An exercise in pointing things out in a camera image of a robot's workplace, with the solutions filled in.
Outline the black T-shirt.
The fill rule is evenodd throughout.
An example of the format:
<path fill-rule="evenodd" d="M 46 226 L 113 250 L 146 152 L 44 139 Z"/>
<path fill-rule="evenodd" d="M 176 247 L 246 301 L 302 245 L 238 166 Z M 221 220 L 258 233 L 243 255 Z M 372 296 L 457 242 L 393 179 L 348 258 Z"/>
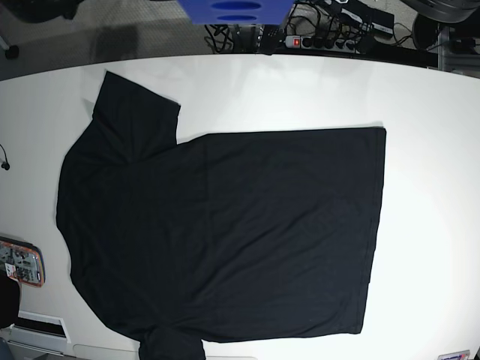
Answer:
<path fill-rule="evenodd" d="M 70 279 L 141 359 L 203 342 L 358 334 L 383 198 L 382 127 L 211 133 L 114 73 L 66 154 Z"/>

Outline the white power strip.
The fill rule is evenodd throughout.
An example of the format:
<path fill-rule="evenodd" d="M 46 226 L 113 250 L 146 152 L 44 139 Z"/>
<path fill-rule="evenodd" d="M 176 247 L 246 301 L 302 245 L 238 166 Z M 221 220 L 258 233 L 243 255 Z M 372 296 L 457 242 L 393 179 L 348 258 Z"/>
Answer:
<path fill-rule="evenodd" d="M 325 50 L 339 53 L 359 54 L 356 42 L 352 39 L 345 40 L 320 37 L 287 35 L 284 40 L 287 49 L 293 50 Z"/>

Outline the blue plastic bin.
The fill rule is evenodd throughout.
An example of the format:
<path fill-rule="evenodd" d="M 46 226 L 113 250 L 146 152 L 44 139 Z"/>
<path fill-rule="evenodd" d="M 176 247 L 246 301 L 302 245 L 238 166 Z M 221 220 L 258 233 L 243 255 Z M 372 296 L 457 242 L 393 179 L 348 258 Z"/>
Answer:
<path fill-rule="evenodd" d="M 195 25 L 280 25 L 293 0 L 178 0 Z"/>

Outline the black power adapter box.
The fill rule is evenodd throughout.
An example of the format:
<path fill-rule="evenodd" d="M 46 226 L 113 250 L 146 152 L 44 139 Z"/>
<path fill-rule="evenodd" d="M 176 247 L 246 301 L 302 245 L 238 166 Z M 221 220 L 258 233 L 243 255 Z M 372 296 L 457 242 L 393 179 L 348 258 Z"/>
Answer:
<path fill-rule="evenodd" d="M 352 26 L 365 32 L 372 32 L 383 38 L 393 37 L 395 16 L 383 10 L 368 9 L 343 9 L 342 14 L 351 19 Z"/>

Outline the black chair wheel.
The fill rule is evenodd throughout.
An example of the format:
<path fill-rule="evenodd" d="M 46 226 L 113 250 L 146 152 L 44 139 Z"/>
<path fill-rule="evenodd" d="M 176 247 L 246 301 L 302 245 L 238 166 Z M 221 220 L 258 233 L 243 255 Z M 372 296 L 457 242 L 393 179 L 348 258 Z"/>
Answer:
<path fill-rule="evenodd" d="M 9 46 L 5 51 L 4 51 L 4 56 L 8 60 L 13 60 L 17 59 L 20 54 L 20 49 L 18 46 Z"/>

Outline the small colourful card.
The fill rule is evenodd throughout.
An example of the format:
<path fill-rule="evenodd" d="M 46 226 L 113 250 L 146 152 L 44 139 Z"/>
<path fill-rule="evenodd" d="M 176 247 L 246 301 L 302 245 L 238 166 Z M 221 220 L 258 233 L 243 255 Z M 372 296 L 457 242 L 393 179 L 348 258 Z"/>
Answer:
<path fill-rule="evenodd" d="M 451 352 L 443 355 L 439 355 L 437 360 L 468 360 L 470 358 L 470 351 L 463 350 L 460 352 Z"/>

